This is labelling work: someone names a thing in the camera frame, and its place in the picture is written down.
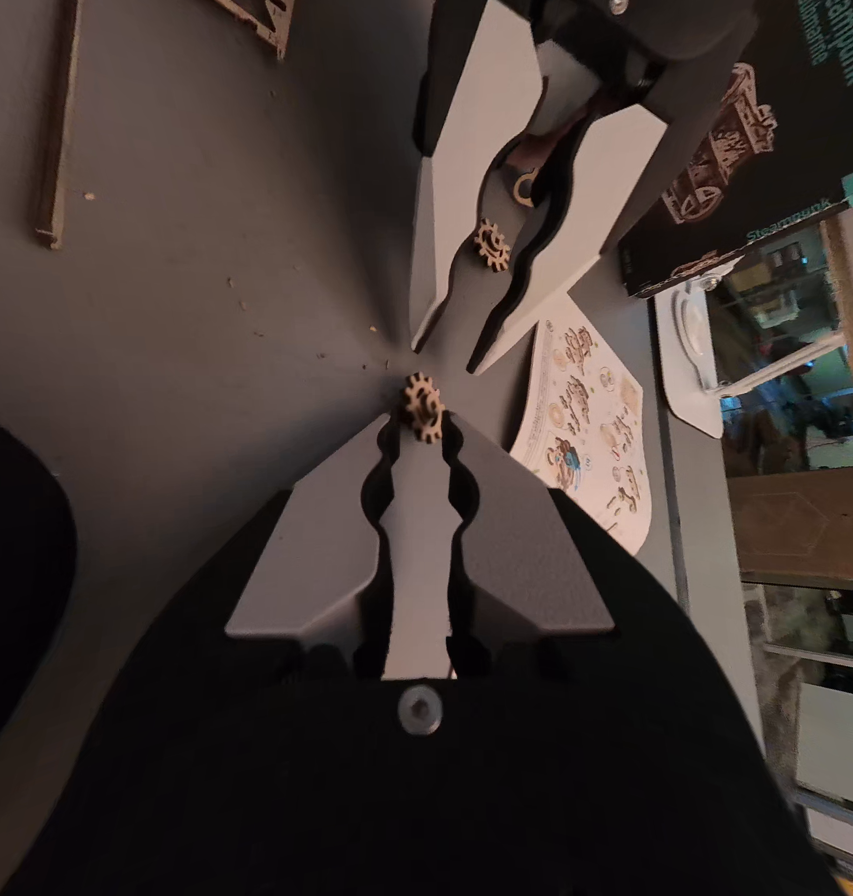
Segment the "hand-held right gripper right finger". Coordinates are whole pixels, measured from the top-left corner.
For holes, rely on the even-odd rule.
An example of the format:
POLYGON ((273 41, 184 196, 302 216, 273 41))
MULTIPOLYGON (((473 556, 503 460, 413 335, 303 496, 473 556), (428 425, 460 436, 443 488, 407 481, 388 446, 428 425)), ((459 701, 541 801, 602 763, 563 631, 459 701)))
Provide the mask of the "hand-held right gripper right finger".
POLYGON ((457 413, 443 415, 460 518, 447 604, 455 639, 608 633, 614 621, 548 488, 457 413))

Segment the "thin wooden strip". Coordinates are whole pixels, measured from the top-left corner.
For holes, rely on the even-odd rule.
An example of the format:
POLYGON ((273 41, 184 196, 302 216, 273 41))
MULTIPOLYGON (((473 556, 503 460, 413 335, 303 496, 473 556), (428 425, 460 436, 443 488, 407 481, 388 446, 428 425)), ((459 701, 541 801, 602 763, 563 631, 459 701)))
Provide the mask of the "thin wooden strip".
POLYGON ((62 1, 56 9, 58 17, 34 224, 37 239, 50 251, 59 250, 63 243, 84 1, 62 1))

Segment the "white stand base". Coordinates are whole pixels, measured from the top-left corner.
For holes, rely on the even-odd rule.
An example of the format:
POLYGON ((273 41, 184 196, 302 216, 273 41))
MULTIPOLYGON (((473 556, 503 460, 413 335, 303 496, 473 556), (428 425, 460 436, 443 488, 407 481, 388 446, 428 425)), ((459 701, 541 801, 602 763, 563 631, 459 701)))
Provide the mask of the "white stand base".
POLYGON ((727 383, 717 372, 708 295, 722 285, 723 269, 689 278, 654 297, 657 344, 664 392, 671 413, 714 440, 724 433, 721 403, 812 364, 845 346, 841 329, 804 344, 785 357, 727 383))

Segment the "black and teal product box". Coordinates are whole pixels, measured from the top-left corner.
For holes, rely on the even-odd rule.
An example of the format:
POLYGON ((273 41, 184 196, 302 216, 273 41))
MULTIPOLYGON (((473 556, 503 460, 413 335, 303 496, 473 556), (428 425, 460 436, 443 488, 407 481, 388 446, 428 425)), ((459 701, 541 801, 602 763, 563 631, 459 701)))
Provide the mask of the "black and teal product box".
POLYGON ((853 1, 757 11, 713 124, 619 244, 631 296, 853 208, 853 1))

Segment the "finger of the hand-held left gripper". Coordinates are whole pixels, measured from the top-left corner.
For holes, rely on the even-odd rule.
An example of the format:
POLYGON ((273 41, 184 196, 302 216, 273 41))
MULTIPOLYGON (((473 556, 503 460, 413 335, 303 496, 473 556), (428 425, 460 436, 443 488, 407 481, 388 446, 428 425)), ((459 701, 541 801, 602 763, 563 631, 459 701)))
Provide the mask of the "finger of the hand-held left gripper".
POLYGON ((543 82, 532 2, 433 3, 413 139, 420 153, 410 256, 410 347, 419 353, 477 230, 484 181, 531 121, 543 82))
POLYGON ((667 124, 641 104, 586 125, 557 145, 541 176, 545 194, 515 244, 510 286, 467 364, 481 375, 566 295, 600 258, 667 124))

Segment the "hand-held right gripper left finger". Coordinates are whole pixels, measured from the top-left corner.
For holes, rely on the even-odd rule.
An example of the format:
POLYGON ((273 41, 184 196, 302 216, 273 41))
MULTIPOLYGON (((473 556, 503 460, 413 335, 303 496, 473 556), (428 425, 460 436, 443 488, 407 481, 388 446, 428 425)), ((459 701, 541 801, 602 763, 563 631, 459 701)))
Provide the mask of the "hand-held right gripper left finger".
POLYGON ((378 639, 399 423, 379 415, 292 488, 225 625, 233 639, 378 639))

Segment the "wooden gear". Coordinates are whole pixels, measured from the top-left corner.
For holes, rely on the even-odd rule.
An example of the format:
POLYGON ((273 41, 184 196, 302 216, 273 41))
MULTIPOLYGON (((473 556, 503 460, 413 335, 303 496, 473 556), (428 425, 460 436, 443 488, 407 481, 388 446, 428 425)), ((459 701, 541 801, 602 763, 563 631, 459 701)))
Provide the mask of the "wooden gear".
POLYGON ((477 255, 493 273, 504 273, 509 269, 510 245, 498 225, 488 218, 480 218, 474 233, 473 244, 477 255))
POLYGON ((409 375, 400 392, 401 415, 420 442, 442 439, 445 406, 433 377, 422 372, 409 375))

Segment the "person's left hand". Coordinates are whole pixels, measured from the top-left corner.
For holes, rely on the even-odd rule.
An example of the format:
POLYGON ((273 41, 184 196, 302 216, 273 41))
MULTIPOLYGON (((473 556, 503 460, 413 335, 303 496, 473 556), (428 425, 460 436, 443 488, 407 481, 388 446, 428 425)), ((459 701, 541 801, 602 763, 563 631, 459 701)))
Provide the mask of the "person's left hand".
POLYGON ((584 117, 581 110, 555 129, 545 133, 525 133, 510 150, 504 164, 521 174, 540 170, 560 140, 580 124, 584 117))

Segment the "illustrated instruction booklet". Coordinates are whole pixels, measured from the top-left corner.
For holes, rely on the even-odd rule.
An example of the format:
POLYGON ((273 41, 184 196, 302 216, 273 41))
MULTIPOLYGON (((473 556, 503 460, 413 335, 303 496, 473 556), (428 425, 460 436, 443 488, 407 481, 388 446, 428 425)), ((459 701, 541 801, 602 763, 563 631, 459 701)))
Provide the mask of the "illustrated instruction booklet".
POLYGON ((566 292, 552 297, 535 328, 510 455, 638 554, 652 517, 643 388, 566 292))

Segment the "laser-cut wooden parts sheet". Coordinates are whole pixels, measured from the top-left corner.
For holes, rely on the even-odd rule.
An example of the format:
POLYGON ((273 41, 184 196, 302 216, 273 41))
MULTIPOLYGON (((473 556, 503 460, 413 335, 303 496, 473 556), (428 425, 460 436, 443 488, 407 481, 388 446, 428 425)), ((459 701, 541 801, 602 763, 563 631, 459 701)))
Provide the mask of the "laser-cut wooden parts sheet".
POLYGON ((264 19, 246 9, 240 2, 215 1, 215 4, 236 21, 252 28, 256 37, 273 51, 279 62, 282 63, 285 60, 295 9, 294 1, 264 1, 264 19))

